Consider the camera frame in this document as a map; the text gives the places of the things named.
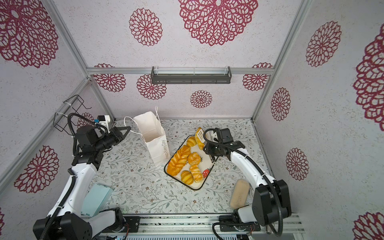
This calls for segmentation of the striped bread roll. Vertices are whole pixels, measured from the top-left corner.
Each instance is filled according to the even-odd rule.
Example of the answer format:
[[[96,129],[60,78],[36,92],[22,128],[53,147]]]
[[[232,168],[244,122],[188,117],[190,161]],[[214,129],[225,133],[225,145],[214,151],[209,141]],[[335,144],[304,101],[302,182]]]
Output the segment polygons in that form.
[[[195,133],[195,140],[200,150],[203,150],[206,144],[206,140],[204,139],[204,130],[202,128],[198,128]]]

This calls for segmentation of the white paper bag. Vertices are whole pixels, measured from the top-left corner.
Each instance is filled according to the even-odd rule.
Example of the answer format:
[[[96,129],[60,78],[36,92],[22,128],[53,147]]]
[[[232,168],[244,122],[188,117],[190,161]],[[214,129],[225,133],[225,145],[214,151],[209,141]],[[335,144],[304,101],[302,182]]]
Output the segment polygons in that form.
[[[158,107],[155,106],[155,113],[149,111],[134,118],[124,117],[125,127],[127,126],[126,118],[132,120],[138,127],[139,132],[131,132],[142,136],[155,167],[167,163],[171,156],[166,132],[159,118]]]

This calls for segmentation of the metal tongs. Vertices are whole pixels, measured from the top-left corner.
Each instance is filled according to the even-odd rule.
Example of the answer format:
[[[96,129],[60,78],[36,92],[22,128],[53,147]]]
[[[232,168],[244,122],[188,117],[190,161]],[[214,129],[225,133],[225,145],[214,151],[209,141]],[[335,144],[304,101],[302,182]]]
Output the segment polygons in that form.
[[[205,136],[204,130],[202,128],[198,128],[195,134],[195,139],[198,144],[205,144],[207,140],[210,140],[210,136],[209,134]]]

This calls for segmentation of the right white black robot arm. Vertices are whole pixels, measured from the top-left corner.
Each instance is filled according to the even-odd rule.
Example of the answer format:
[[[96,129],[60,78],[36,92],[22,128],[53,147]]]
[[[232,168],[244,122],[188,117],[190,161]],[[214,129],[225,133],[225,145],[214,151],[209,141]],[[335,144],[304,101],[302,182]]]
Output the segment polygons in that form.
[[[234,141],[231,132],[226,129],[207,129],[203,133],[206,142],[203,151],[211,157],[227,157],[237,166],[254,189],[251,205],[237,208],[232,214],[231,222],[218,222],[212,225],[218,239],[215,227],[250,226],[259,224],[270,227],[276,237],[283,234],[283,219],[292,215],[288,184],[284,180],[276,180],[267,174],[249,155],[245,145]]]

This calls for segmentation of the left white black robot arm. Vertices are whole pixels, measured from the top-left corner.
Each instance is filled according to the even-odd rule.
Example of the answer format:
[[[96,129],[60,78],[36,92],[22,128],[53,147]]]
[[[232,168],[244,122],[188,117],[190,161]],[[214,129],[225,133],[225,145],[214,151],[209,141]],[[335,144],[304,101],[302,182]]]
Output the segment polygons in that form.
[[[131,127],[109,128],[109,117],[105,115],[74,130],[72,117],[85,119],[77,113],[67,116],[74,140],[74,160],[68,169],[70,177],[48,215],[35,222],[33,232],[38,240],[92,240],[104,230],[120,232],[126,227],[119,207],[101,211],[89,219],[83,219],[81,213],[87,189],[99,170],[104,153],[124,140]]]

